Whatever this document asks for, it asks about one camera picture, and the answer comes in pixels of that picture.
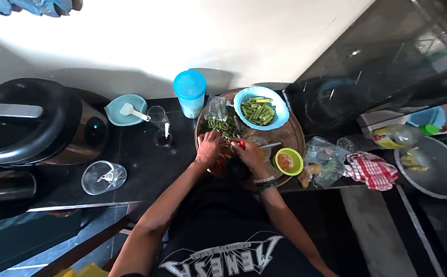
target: round wooden board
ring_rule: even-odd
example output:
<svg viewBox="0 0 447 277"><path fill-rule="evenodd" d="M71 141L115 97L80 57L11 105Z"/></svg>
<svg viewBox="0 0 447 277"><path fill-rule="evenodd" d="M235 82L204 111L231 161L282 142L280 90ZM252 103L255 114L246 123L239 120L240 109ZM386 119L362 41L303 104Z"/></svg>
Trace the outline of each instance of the round wooden board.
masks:
<svg viewBox="0 0 447 277"><path fill-rule="evenodd" d="M227 93L220 95L220 97L224 97L227 101L234 104L233 103L234 96L239 91L241 91L243 89L244 88L229 91ZM201 130L201 128L199 126L200 126L200 123L202 123L202 121L205 120L204 119L205 110L206 110L206 107L203 108L203 110L201 111L201 113L198 117L198 120L196 122L196 128L195 128L196 150L198 150L197 137L198 137L198 135L201 135L203 133L203 130ZM288 121L282 127L273 129L273 130L269 130L269 131L260 131L260 130L256 130L256 129L251 129L250 127L246 126L240 120L239 116L237 118L239 120L239 123L243 127L242 128L243 132L241 134L241 137L248 138L250 136L257 135L257 136L261 136L264 139L268 140L269 143L274 143L274 142L282 143L281 145L271 147L270 162L271 162L271 159L273 159L273 157L277 153L277 151L280 150L281 148L285 148L285 147L292 148L292 149L296 150L297 152L299 152L299 154L301 156L304 156L304 153L306 150L306 141L304 140L304 134L302 133L302 128L301 128L299 122L297 121L297 118L294 116L294 114L290 113ZM211 170L208 170L208 171L216 177L222 177L222 172L212 172ZM252 176L248 180L242 181L242 186L252 192L256 192L257 188L256 188L256 185L252 182L253 178L254 177ZM288 176L285 174L278 177L277 178L278 186L281 186L282 184L286 183L291 178L292 178L292 176Z"/></svg>

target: green lid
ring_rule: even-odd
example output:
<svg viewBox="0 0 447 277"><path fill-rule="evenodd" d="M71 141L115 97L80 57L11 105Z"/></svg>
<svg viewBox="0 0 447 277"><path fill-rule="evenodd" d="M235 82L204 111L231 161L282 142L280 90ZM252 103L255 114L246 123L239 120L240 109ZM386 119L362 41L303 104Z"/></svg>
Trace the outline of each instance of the green lid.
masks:
<svg viewBox="0 0 447 277"><path fill-rule="evenodd" d="M439 129L434 125L423 125L419 127L420 132L424 135L437 135L439 134Z"/></svg>

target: beaded bracelet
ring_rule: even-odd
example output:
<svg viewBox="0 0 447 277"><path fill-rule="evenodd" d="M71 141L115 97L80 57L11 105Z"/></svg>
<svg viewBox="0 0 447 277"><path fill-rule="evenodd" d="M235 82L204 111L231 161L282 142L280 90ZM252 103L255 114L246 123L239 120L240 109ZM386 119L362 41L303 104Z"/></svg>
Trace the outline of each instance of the beaded bracelet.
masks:
<svg viewBox="0 0 447 277"><path fill-rule="evenodd" d="M259 184L259 183L269 182L269 181L272 181L272 180L275 180L275 176L270 176L270 177L267 177L267 178L261 179L261 180L252 180L252 182L255 183L255 184Z"/></svg>
<svg viewBox="0 0 447 277"><path fill-rule="evenodd" d="M273 182L273 183L265 184L265 185L262 185L262 186L257 186L257 189L258 190L264 190L264 189L271 188L271 187L276 187L276 186L278 186L278 184L276 184L276 182Z"/></svg>

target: handle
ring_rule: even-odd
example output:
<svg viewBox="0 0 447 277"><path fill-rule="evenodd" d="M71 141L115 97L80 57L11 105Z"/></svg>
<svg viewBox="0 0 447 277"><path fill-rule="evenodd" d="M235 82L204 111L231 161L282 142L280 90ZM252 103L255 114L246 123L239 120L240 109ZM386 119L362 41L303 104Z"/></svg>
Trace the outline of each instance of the handle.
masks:
<svg viewBox="0 0 447 277"><path fill-rule="evenodd" d="M230 142L226 142L225 145L232 145L232 143L230 143ZM246 143L245 143L245 142L240 141L240 142L239 142L239 145L240 145L240 147L241 147L243 150L246 149Z"/></svg>
<svg viewBox="0 0 447 277"><path fill-rule="evenodd" d="M146 114L140 113L137 110L132 110L131 114L133 114L135 116L138 116L139 118L141 118L141 119L143 119L145 121L150 121L150 117L149 116L147 116Z"/></svg>
<svg viewBox="0 0 447 277"><path fill-rule="evenodd" d="M0 104L0 116L38 118L44 109L34 105Z"/></svg>

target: kitchen towel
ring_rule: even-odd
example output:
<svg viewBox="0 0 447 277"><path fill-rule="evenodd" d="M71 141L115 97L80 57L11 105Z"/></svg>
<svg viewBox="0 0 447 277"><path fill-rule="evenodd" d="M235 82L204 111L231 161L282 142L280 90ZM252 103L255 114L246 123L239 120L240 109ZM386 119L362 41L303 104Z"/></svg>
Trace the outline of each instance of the kitchen towel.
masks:
<svg viewBox="0 0 447 277"><path fill-rule="evenodd" d="M384 159L367 152L347 155L350 165L345 166L344 176L367 184L369 189L389 190L398 179L398 169Z"/></svg>

